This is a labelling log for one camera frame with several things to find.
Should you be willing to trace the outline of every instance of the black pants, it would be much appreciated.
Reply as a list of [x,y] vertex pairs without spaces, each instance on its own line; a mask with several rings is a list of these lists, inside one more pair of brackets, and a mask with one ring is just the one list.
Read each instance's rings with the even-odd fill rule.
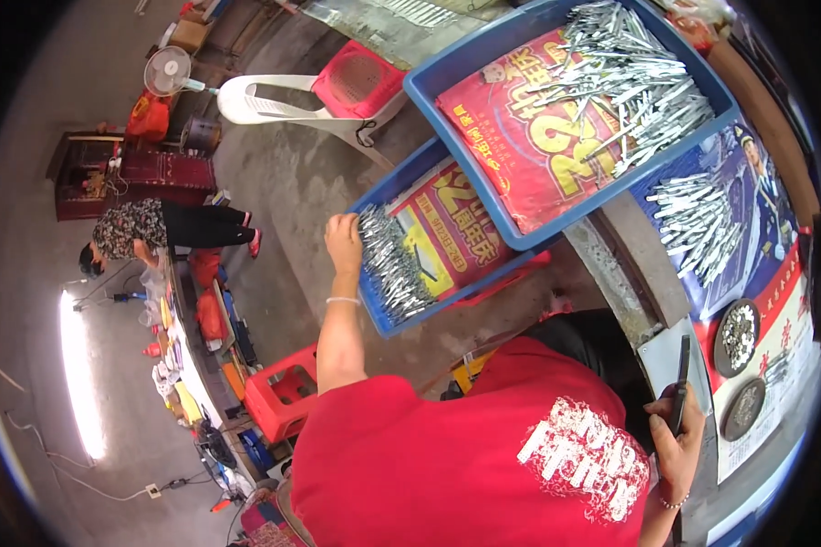
[[602,358],[589,336],[594,330],[585,328],[587,326],[585,324],[591,321],[595,322],[595,317],[599,315],[599,310],[558,313],[541,323],[529,327],[521,336],[534,338],[559,355],[575,359],[595,372],[603,381],[606,381]]
[[167,244],[214,248],[242,245],[255,237],[255,230],[243,227],[246,213],[228,206],[184,206],[174,201],[161,201]]

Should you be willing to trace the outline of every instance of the red plastic stool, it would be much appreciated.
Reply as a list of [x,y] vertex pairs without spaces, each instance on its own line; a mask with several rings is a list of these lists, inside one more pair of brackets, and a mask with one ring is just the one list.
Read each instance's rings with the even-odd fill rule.
[[328,61],[313,93],[334,117],[374,118],[402,90],[405,73],[350,40]]
[[[295,366],[303,367],[316,382],[316,344],[247,378],[243,404],[271,443],[300,432],[307,421],[307,415],[316,405],[315,390],[307,397],[298,392],[304,382],[299,374],[292,371]],[[269,378],[284,371],[284,377],[278,382],[268,382]]]

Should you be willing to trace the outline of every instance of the red t-shirt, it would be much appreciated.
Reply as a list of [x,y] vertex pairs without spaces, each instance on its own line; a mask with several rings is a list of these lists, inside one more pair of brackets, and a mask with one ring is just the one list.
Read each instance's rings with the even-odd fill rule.
[[292,506],[317,547],[635,545],[650,472],[589,368],[516,338],[462,399],[400,377],[319,398]]

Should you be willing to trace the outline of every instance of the mobile phone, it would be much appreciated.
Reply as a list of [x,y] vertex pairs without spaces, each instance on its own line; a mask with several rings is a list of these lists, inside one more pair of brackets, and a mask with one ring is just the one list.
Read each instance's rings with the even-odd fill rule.
[[681,353],[679,355],[679,381],[675,386],[675,397],[672,399],[672,413],[669,415],[669,431],[675,437],[681,432],[681,417],[684,415],[684,405],[687,400],[687,370],[690,368],[690,336],[681,337]]

